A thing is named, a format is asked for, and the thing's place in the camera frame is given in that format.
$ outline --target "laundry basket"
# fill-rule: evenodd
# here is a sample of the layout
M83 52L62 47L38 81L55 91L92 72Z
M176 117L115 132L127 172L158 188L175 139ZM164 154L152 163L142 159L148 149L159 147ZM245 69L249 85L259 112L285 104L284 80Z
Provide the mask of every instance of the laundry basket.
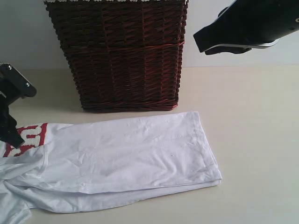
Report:
M45 4L85 110L168 111L178 105L187 0Z

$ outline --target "white t-shirt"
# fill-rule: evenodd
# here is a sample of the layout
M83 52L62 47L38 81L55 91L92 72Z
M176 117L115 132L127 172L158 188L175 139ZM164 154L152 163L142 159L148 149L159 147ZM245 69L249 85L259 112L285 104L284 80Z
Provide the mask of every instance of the white t-shirt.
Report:
M0 145L0 224L29 209L103 210L220 184L197 112L19 129L20 149Z

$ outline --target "white wall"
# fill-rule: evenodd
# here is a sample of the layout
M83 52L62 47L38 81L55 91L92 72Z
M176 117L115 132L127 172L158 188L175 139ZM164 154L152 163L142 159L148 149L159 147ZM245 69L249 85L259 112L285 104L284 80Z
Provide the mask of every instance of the white wall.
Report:
M233 0L190 0L184 67L299 63L299 32L266 50L244 55L200 54L193 34L213 22ZM0 61L20 69L68 68L42 0L0 0Z

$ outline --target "white table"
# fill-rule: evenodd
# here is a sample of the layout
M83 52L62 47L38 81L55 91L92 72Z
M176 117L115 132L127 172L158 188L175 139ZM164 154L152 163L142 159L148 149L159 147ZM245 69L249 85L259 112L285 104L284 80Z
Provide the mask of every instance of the white table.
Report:
M218 187L105 211L33 210L26 224L299 223L299 65L183 69L174 111L115 114L84 113L68 70L22 72L38 95L11 106L20 126L199 111L224 178Z

